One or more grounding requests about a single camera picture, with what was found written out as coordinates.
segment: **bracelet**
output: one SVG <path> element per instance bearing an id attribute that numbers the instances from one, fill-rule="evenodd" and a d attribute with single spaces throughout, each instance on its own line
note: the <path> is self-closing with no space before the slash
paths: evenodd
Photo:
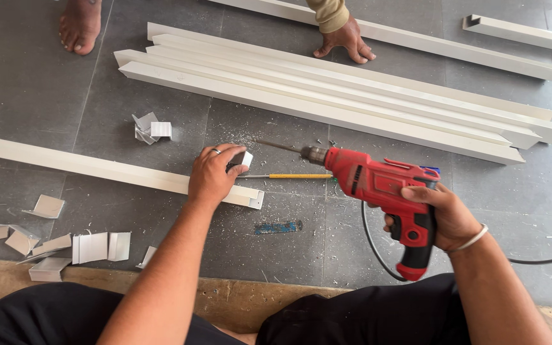
<path id="1" fill-rule="evenodd" d="M 487 230 L 489 230 L 489 228 L 487 227 L 487 224 L 480 224 L 483 226 L 483 229 L 480 230 L 479 233 L 476 234 L 476 236 L 474 236 L 473 238 L 471 238 L 469 241 L 467 241 L 466 243 L 464 243 L 461 247 L 457 248 L 457 249 L 453 249 L 453 250 L 444 250 L 444 253 L 447 253 L 447 254 L 451 254 L 451 253 L 455 253 L 457 252 L 458 250 L 461 250 L 461 249 L 465 249 L 469 246 L 471 246 L 472 244 L 474 244 L 474 242 L 478 241 L 481 237 L 483 237 L 483 235 L 485 234 L 485 232 L 487 232 Z"/>

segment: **beige sleeve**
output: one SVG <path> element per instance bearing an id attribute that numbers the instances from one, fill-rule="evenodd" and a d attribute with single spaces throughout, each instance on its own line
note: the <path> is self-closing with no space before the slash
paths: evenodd
<path id="1" fill-rule="evenodd" d="M 318 29 L 324 34 L 338 30 L 349 20 L 344 0 L 306 0 L 306 3 L 317 13 Z"/>

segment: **red power drill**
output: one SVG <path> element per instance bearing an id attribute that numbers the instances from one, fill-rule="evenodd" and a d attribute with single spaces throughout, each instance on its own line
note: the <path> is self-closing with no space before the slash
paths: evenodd
<path id="1" fill-rule="evenodd" d="M 437 228 L 433 206 L 406 200 L 400 193 L 404 186 L 416 185 L 433 189 L 440 175 L 418 165 L 388 160 L 373 161 L 367 153 L 331 147 L 287 147 L 254 139 L 281 149 L 298 152 L 313 164 L 323 165 L 338 179 L 348 196 L 380 206 L 393 217 L 391 238 L 406 249 L 402 261 L 395 267 L 402 277 L 418 280 L 427 270 Z"/>

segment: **drill chuck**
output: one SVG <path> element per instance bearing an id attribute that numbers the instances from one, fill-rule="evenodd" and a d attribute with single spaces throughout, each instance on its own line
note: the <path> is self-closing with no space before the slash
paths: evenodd
<path id="1" fill-rule="evenodd" d="M 304 146 L 300 155 L 302 158 L 309 160 L 312 164 L 325 165 L 325 157 L 329 149 L 321 147 Z"/>

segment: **power cord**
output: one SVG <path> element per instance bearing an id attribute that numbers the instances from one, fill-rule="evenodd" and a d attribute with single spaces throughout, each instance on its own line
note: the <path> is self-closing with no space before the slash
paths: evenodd
<path id="1" fill-rule="evenodd" d="M 374 252 L 374 255 L 376 256 L 377 259 L 379 259 L 379 262 L 380 262 L 380 265 L 382 265 L 382 267 L 387 271 L 387 273 L 389 273 L 390 276 L 392 276 L 393 278 L 401 281 L 401 282 L 407 282 L 408 279 L 398 275 L 397 273 L 395 273 L 394 271 L 392 271 L 388 266 L 387 264 L 385 263 L 385 261 L 383 260 L 383 258 L 380 256 L 379 254 L 379 251 L 378 249 L 376 248 L 376 245 L 374 244 L 374 240 L 372 239 L 372 235 L 370 235 L 370 230 L 369 230 L 369 226 L 367 224 L 367 218 L 365 216 L 365 205 L 367 203 L 365 201 L 361 201 L 361 220 L 363 221 L 363 228 L 365 230 L 365 235 L 367 236 L 367 240 L 368 242 L 370 242 L 370 247 L 372 247 L 372 252 Z M 518 260 L 518 259 L 513 259 L 513 258 L 508 258 L 508 260 L 512 263 L 518 263 L 518 264 L 521 264 L 521 265 L 545 265 L 547 263 L 552 263 L 552 259 L 549 259 L 549 260 Z"/>

